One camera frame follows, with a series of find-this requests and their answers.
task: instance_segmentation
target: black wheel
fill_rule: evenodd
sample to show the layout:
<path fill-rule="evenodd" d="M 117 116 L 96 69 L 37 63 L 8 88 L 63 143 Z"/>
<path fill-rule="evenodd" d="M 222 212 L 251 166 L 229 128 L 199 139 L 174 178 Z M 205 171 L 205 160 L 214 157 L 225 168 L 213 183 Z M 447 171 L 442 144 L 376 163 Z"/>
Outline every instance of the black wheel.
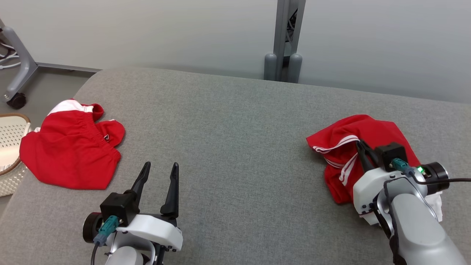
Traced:
<path fill-rule="evenodd" d="M 82 228 L 83 240 L 87 243 L 93 244 L 93 239 L 98 235 L 98 230 L 103 222 L 101 213 L 91 213 L 85 219 Z"/>
<path fill-rule="evenodd" d="M 16 93 L 7 104 L 14 109 L 21 109 L 26 105 L 26 96 L 23 93 Z"/>

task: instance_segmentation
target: gray fabric tabletop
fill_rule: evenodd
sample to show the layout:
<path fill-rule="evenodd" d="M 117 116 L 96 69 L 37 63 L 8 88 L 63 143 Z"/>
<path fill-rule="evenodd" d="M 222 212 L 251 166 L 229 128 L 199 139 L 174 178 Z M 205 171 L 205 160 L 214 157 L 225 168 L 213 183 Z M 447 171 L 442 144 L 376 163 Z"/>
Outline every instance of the gray fabric tabletop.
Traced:
<path fill-rule="evenodd" d="M 172 163 L 180 165 L 184 242 L 167 265 L 392 264 L 382 230 L 334 203 L 326 163 L 305 140 L 354 114 L 395 122 L 421 162 L 471 177 L 468 105 L 146 68 L 99 72 L 75 98 L 99 103 L 102 120 L 126 129 L 114 178 L 106 190 L 68 190 L 28 174 L 0 220 L 0 263 L 89 264 L 84 219 L 151 161 L 146 213 L 158 213 Z M 470 189 L 453 183 L 444 192 L 442 225 L 471 264 Z"/>

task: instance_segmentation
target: white fabric panel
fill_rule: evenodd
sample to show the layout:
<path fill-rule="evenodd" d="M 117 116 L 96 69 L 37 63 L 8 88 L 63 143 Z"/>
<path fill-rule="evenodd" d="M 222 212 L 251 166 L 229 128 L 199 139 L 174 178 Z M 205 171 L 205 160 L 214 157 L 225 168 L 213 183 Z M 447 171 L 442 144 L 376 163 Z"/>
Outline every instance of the white fabric panel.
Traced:
<path fill-rule="evenodd" d="M 149 66 L 262 78 L 272 0 L 1 0 L 0 17 L 35 61 Z"/>
<path fill-rule="evenodd" d="M 299 83 L 471 103 L 471 1 L 306 1 Z"/>

